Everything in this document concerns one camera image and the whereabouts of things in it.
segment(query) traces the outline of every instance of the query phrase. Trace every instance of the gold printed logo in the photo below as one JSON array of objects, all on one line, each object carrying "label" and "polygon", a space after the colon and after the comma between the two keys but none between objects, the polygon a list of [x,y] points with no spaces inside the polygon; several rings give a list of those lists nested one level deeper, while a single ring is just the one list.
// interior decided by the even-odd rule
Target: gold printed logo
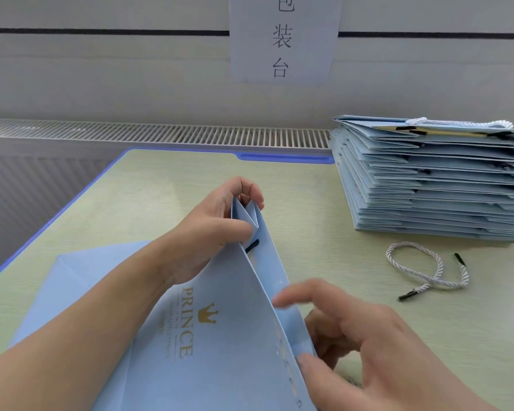
[{"label": "gold printed logo", "polygon": [[215,304],[211,303],[209,306],[198,310],[198,321],[200,323],[211,323],[213,325],[215,324],[215,320],[210,319],[210,317],[219,314],[219,311],[210,311],[209,309],[211,309],[212,307],[215,307]]}]

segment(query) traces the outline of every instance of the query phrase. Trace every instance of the table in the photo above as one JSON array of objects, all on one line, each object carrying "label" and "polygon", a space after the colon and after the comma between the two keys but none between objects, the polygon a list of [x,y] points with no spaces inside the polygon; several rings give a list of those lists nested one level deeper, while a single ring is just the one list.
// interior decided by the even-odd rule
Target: table
[{"label": "table", "polygon": [[[0,352],[57,255],[156,238],[234,175],[253,179],[263,190],[263,215],[292,282],[321,277],[394,307],[468,386],[502,410],[514,410],[514,244],[355,231],[331,164],[128,151],[0,273]],[[385,259],[386,249],[397,241],[416,241],[439,253],[446,276],[453,279],[458,278],[453,257],[458,252],[469,267],[470,288],[429,290],[399,303],[397,296],[416,282]],[[415,249],[400,249],[395,257],[418,271],[435,271],[434,260]],[[357,354],[344,359],[339,372],[361,378]]]}]

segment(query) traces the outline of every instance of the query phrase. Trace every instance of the person's left hand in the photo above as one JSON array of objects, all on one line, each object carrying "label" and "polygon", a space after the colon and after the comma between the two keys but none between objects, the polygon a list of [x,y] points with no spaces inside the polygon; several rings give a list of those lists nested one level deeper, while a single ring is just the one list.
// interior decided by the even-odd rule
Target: person's left hand
[{"label": "person's left hand", "polygon": [[226,244],[251,237],[247,222],[230,219],[233,197],[244,206],[253,200],[260,209],[265,207],[257,184],[243,177],[230,179],[209,193],[178,226],[143,249],[166,284],[192,280]]}]

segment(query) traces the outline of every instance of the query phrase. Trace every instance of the paper sign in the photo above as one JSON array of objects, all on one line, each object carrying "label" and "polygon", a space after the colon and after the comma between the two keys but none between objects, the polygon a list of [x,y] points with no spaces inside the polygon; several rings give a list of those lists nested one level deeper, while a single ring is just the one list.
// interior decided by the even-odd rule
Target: paper sign
[{"label": "paper sign", "polygon": [[319,85],[326,81],[343,0],[230,0],[236,82]]}]

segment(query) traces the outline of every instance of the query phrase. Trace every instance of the radiator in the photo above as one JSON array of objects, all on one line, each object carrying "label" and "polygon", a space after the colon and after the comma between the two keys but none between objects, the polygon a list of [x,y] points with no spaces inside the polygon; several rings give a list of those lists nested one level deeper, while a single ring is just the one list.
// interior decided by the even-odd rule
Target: radiator
[{"label": "radiator", "polygon": [[315,129],[0,119],[0,265],[132,147],[330,154]]}]

